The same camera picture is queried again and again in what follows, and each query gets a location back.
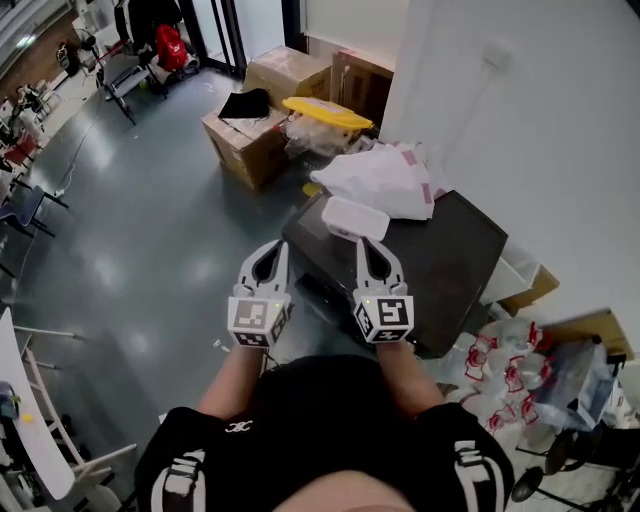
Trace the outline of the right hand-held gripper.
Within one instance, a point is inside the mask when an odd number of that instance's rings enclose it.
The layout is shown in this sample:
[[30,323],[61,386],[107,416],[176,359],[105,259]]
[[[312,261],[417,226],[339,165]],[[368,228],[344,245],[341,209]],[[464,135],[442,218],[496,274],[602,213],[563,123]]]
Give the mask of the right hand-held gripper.
[[369,344],[402,341],[414,328],[414,300],[399,259],[381,242],[356,243],[357,289],[353,315]]

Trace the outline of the white plastic lidded container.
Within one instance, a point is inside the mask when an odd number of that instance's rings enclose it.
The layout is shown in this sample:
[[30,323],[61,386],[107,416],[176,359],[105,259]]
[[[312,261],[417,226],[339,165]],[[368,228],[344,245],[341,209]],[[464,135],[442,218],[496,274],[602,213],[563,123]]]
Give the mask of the white plastic lidded container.
[[386,213],[336,196],[327,200],[321,220],[330,233],[353,242],[359,238],[382,241],[390,223]]

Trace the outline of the white and pink plastic bag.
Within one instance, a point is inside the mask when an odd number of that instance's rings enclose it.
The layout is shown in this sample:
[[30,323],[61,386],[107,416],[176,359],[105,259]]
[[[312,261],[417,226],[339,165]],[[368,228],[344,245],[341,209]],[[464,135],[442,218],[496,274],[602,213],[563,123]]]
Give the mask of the white and pink plastic bag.
[[441,156],[422,143],[378,143],[339,155],[310,175],[332,195],[382,211],[392,219],[426,221],[453,190]]

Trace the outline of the white foam board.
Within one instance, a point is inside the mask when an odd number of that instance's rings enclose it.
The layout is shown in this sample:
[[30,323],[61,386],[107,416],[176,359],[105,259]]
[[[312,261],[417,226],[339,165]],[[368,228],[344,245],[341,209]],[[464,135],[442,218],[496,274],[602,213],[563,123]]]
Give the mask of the white foam board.
[[513,242],[507,242],[480,303],[490,305],[529,290],[540,267],[540,262],[530,253]]

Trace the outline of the small cardboard piece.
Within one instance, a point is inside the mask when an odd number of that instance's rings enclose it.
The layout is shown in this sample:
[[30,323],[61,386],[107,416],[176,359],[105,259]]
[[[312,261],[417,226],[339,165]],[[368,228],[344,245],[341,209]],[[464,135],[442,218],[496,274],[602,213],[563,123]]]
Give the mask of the small cardboard piece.
[[500,306],[512,317],[537,300],[550,294],[560,286],[559,280],[544,266],[540,265],[531,286],[516,295],[502,299]]

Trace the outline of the pile of clear plastic bags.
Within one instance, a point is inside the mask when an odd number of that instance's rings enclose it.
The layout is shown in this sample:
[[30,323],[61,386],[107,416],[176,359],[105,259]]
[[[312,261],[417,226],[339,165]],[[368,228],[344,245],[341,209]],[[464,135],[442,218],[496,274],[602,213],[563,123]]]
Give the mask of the pile of clear plastic bags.
[[437,366],[437,381],[454,386],[448,396],[475,415],[491,434],[538,420],[534,394],[552,373],[543,354],[550,342],[533,321],[515,318],[463,333]]

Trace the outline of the dark brown cardboard box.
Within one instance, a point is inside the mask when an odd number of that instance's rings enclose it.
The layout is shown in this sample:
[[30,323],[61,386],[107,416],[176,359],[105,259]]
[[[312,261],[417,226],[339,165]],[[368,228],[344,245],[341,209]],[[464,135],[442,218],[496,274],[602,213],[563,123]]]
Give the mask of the dark brown cardboard box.
[[330,100],[382,126],[394,67],[355,50],[332,55]]

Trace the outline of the large flat cardboard sheet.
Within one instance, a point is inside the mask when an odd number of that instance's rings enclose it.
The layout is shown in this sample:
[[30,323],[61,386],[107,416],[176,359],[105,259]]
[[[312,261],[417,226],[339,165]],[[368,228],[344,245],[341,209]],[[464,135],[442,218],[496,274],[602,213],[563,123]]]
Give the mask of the large flat cardboard sheet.
[[625,355],[628,361],[636,358],[624,330],[611,309],[601,309],[592,313],[542,327],[549,334],[552,343],[574,342],[598,337],[607,354]]

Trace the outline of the grey folding chair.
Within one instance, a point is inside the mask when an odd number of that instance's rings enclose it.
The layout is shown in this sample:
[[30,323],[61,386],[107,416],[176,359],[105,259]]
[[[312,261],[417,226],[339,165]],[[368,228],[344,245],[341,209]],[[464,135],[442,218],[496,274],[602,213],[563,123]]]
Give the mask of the grey folding chair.
[[149,62],[144,63],[139,56],[123,53],[122,48],[123,45],[114,47],[98,59],[102,72],[101,87],[124,116],[136,125],[125,97],[143,82],[154,86],[164,98],[167,98],[167,90]]

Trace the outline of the red bag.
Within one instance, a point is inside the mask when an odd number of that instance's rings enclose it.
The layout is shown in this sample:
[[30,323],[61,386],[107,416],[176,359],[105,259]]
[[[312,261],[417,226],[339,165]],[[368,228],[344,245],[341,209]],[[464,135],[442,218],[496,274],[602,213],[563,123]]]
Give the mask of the red bag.
[[182,69],[188,62],[188,52],[179,31],[161,24],[156,29],[158,65],[167,72]]

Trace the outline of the black round stand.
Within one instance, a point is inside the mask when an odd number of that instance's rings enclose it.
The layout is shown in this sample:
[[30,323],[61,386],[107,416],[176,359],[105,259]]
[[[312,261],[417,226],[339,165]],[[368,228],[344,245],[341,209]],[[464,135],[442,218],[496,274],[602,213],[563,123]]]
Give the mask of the black round stand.
[[538,456],[544,458],[544,465],[528,468],[515,483],[511,500],[515,503],[523,503],[538,493],[571,509],[588,512],[587,506],[545,491],[540,488],[540,485],[547,476],[573,472],[585,465],[599,448],[604,430],[603,423],[599,423],[591,431],[563,430],[555,437],[546,452],[538,453]]

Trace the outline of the white table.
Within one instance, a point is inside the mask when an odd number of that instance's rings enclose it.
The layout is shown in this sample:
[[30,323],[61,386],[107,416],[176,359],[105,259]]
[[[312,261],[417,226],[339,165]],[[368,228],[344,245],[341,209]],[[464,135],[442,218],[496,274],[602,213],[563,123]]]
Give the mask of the white table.
[[[8,382],[20,397],[20,417],[11,422],[38,478],[51,497],[60,501],[76,487],[70,448],[77,446],[63,425],[41,375],[49,366],[35,359],[29,342],[18,346],[19,333],[31,337],[65,334],[16,326],[10,309],[0,312],[0,381]],[[32,414],[34,422],[22,422],[23,413]]]

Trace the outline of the dark round container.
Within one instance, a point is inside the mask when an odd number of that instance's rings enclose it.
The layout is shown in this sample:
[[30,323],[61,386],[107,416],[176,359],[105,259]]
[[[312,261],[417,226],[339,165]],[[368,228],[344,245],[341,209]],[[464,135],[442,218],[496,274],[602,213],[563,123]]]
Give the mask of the dark round container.
[[17,420],[20,417],[20,397],[6,381],[0,381],[0,417]]

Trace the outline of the black door frame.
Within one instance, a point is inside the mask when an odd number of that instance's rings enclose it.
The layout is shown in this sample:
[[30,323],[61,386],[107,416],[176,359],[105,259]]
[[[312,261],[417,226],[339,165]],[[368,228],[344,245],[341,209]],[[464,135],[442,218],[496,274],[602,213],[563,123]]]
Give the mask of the black door frame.
[[234,0],[177,0],[200,64],[243,79],[247,60]]

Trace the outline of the white chair with black frame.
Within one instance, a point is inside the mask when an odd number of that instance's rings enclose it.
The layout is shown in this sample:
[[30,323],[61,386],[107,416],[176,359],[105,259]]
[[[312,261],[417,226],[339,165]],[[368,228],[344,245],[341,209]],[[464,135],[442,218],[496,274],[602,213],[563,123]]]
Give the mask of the white chair with black frame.
[[112,463],[129,456],[136,449],[136,444],[130,444],[101,457],[87,460],[84,458],[87,454],[86,450],[81,451],[71,445],[74,484],[80,488],[87,502],[80,512],[133,512],[134,496],[130,495],[121,500],[109,484],[115,478]]

